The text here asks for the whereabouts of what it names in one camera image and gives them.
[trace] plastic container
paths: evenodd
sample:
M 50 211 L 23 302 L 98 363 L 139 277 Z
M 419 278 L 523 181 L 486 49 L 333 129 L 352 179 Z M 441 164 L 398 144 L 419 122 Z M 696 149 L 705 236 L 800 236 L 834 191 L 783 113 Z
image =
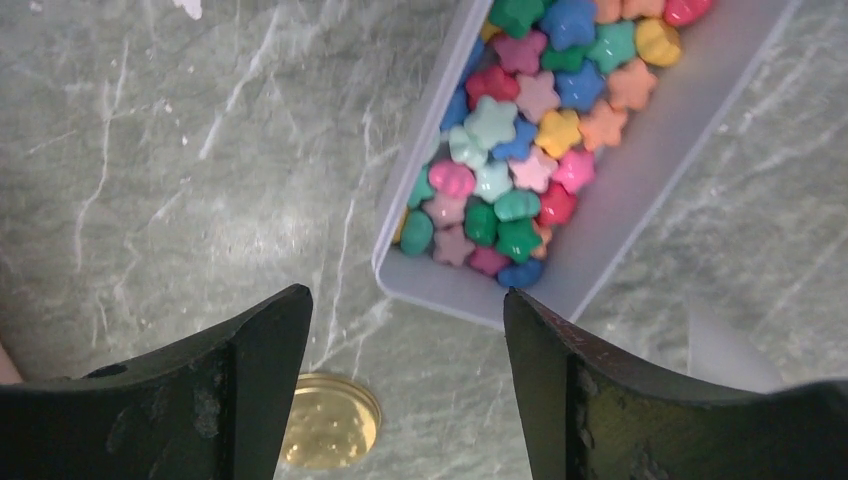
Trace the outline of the plastic container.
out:
M 799 3 L 716 0 L 711 12 L 684 30 L 682 61 L 660 74 L 648 108 L 631 117 L 622 145 L 606 149 L 599 158 L 597 179 L 581 192 L 571 222 L 557 230 L 543 278 L 528 293 L 564 318 L 577 320 Z M 380 230 L 372 267 L 392 297 L 503 329 L 505 291 L 496 282 L 468 268 L 439 265 L 426 256 L 407 257 L 390 248 L 490 4 L 464 0 L 457 9 L 378 205 Z

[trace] blue star bead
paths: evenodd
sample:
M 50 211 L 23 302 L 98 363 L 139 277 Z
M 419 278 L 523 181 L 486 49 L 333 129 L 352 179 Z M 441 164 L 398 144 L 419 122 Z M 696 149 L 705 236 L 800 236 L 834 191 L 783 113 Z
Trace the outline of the blue star bead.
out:
M 498 272 L 498 283 L 507 288 L 531 287 L 542 278 L 544 267 L 541 261 L 531 258 L 525 263 L 506 267 Z
M 533 140 L 538 132 L 539 129 L 536 125 L 523 118 L 516 118 L 515 140 L 495 146 L 492 149 L 492 156 L 496 160 L 527 160 L 527 157 L 530 156 L 530 147 L 533 145 Z
M 598 6 L 592 0 L 558 0 L 545 12 L 539 28 L 548 34 L 554 50 L 589 45 L 595 41 L 597 12 Z
M 462 69 L 462 76 L 459 77 L 460 87 L 466 80 L 468 80 L 469 75 L 474 73 L 477 66 L 480 65 L 480 60 L 483 59 L 484 50 L 485 45 L 483 44 L 483 39 L 478 35 L 477 41 L 474 42 L 474 46 L 471 47 L 471 53 L 468 55 L 468 61 L 465 62 L 465 68 Z
M 445 116 L 442 117 L 439 130 L 446 132 L 457 125 L 461 125 L 468 113 L 468 93 L 465 92 L 464 88 L 459 87 L 451 96 L 451 101 L 448 103 Z
M 598 99 L 606 86 L 604 77 L 598 73 L 595 64 L 589 60 L 583 62 L 583 66 L 577 73 L 556 73 L 554 83 L 562 106 L 581 112 L 588 112 L 592 109 L 595 100 Z

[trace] round metal lid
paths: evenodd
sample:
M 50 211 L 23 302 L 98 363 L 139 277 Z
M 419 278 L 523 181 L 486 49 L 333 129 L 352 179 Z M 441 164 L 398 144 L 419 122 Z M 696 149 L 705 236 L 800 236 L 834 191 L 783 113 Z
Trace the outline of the round metal lid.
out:
M 298 377 L 280 458 L 314 469 L 340 468 L 374 447 L 382 412 L 361 385 L 325 373 Z

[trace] green star bead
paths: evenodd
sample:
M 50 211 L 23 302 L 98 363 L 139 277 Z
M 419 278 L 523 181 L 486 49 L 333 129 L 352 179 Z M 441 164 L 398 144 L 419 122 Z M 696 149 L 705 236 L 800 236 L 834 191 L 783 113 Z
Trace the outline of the green star bead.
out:
M 495 0 L 489 23 L 501 27 L 512 38 L 523 38 L 550 3 L 551 0 Z
M 526 262 L 533 250 L 541 244 L 542 237 L 533 229 L 533 219 L 522 218 L 498 225 L 498 242 L 495 244 L 495 250 L 508 256 L 515 263 Z
M 409 212 L 400 232 L 400 250 L 410 256 L 421 255 L 433 240 L 433 221 L 421 210 Z
M 542 53 L 542 69 L 577 73 L 591 45 L 576 45 L 558 52 L 550 45 Z
M 633 22 L 626 20 L 598 25 L 595 31 L 598 38 L 586 53 L 586 58 L 594 61 L 598 70 L 604 75 L 636 56 Z
M 491 247 L 495 244 L 497 235 L 498 217 L 494 207 L 478 203 L 468 209 L 465 213 L 465 236 L 469 240 L 477 245 Z
M 409 194 L 409 201 L 406 206 L 409 208 L 418 208 L 421 202 L 433 198 L 436 191 L 430 186 L 430 181 L 427 180 L 427 172 L 429 165 L 424 165 L 418 173 L 418 178 L 415 179 L 415 186 L 412 187 L 412 193 Z

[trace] pink star bead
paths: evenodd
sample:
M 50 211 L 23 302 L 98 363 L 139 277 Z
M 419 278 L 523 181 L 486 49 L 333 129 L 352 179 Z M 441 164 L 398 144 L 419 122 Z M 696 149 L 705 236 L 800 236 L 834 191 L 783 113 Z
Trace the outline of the pink star bead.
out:
M 535 75 L 539 71 L 539 57 L 547 45 L 548 37 L 536 30 L 524 38 L 512 38 L 502 33 L 492 39 L 492 47 L 498 53 L 501 67 L 507 73 Z
M 436 192 L 432 200 L 427 201 L 421 207 L 436 228 L 445 228 L 456 225 L 465 219 L 465 204 L 467 198 L 455 198 Z
M 436 249 L 433 250 L 433 260 L 438 263 L 461 267 L 465 263 L 465 258 L 474 251 L 474 242 L 465 238 L 462 225 L 439 230 L 434 239 Z
M 516 80 L 521 90 L 515 104 L 528 122 L 538 124 L 546 113 L 559 107 L 560 98 L 554 90 L 553 72 L 546 70 L 536 76 L 519 74 Z
M 595 154 L 585 150 L 569 150 L 559 161 L 557 171 L 551 175 L 551 180 L 559 182 L 572 195 L 594 179 Z
M 548 189 L 548 179 L 557 168 L 556 160 L 547 156 L 541 148 L 533 146 L 527 160 L 510 160 L 516 188 L 524 188 L 542 193 Z
M 477 247 L 468 259 L 471 268 L 490 277 L 497 275 L 510 263 L 509 257 L 498 253 L 494 247 Z

